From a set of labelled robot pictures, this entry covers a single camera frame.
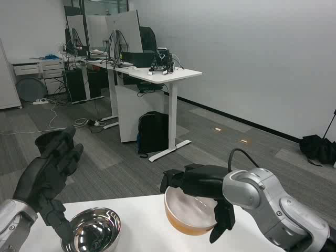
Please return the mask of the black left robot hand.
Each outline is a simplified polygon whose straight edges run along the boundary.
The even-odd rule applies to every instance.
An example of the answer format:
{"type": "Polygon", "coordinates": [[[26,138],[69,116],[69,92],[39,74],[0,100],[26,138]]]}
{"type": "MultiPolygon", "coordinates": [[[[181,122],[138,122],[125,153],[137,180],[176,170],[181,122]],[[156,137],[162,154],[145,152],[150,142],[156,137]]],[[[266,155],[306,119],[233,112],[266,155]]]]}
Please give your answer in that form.
{"type": "Polygon", "coordinates": [[[64,130],[41,135],[45,146],[39,146],[40,156],[35,158],[21,175],[13,198],[27,203],[39,213],[47,226],[65,242],[70,242],[73,228],[65,218],[65,207],[56,200],[66,186],[67,177],[77,169],[83,153],[83,145],[74,145],[76,128],[69,126],[64,130]]]}

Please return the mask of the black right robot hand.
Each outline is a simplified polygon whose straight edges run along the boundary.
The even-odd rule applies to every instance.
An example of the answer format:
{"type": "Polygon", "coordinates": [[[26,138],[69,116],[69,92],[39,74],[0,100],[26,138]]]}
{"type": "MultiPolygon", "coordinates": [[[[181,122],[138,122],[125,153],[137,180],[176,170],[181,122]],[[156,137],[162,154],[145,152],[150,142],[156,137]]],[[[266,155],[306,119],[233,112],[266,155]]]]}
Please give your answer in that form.
{"type": "Polygon", "coordinates": [[[176,169],[164,171],[160,192],[164,193],[168,187],[180,188],[187,195],[215,200],[216,225],[209,237],[210,243],[213,244],[224,231],[232,230],[236,221],[234,207],[223,195],[224,177],[232,170],[223,166],[196,163],[184,168],[184,172],[176,169]]]}

